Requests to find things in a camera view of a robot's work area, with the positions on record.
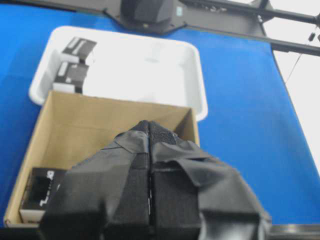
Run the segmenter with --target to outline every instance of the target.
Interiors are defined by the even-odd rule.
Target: small black box
[[[64,93],[82,94],[88,68],[81,63],[62,62],[56,74],[53,89]]]
[[[95,61],[97,43],[81,37],[74,37],[61,53],[63,61],[91,65]]]
[[[23,223],[38,223],[41,220],[65,173],[66,170],[56,168],[32,169],[20,206]]]

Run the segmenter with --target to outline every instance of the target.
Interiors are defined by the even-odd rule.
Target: blue tablecloth
[[[128,32],[104,17],[0,5],[0,219],[40,111],[28,89],[63,25]],[[180,29],[200,52],[208,116],[201,147],[237,168],[274,224],[320,223],[320,178],[268,43]]]

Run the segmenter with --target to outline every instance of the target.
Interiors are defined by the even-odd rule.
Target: cardboard box
[[[19,215],[33,167],[69,169],[141,120],[155,121],[180,138],[199,144],[195,113],[189,107],[50,92],[21,165],[4,224],[23,228],[37,226],[22,223]]]

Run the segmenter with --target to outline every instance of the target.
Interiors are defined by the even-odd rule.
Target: white plastic tray
[[[96,63],[89,69],[84,95],[192,107],[197,121],[207,116],[200,57],[193,45],[72,26],[51,33],[29,89],[36,104],[45,102],[62,62],[60,53],[73,37],[97,42]],[[104,71],[92,77],[94,68]]]

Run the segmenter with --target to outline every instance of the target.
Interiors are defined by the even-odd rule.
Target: black rod
[[[246,12],[261,16],[276,17],[288,20],[299,21],[308,24],[316,24],[317,18],[315,16],[284,11],[284,10],[270,10],[265,8],[253,7],[249,4],[231,2],[231,1],[220,1],[220,0],[180,0],[186,4],[201,4],[201,5],[214,5],[215,7],[226,8],[230,10]]]
[[[209,28],[202,28],[199,26],[188,25],[187,27],[196,29],[196,30],[203,29],[205,31],[210,31],[212,33],[270,43],[272,50],[275,50],[275,51],[281,51],[286,53],[295,52],[295,53],[308,54],[308,55],[320,57],[320,47],[317,47],[317,46],[310,46],[310,45],[294,43],[289,41],[282,41],[282,40],[277,40],[269,37],[254,36],[254,35],[240,34],[240,33],[228,32],[228,31],[214,30]]]

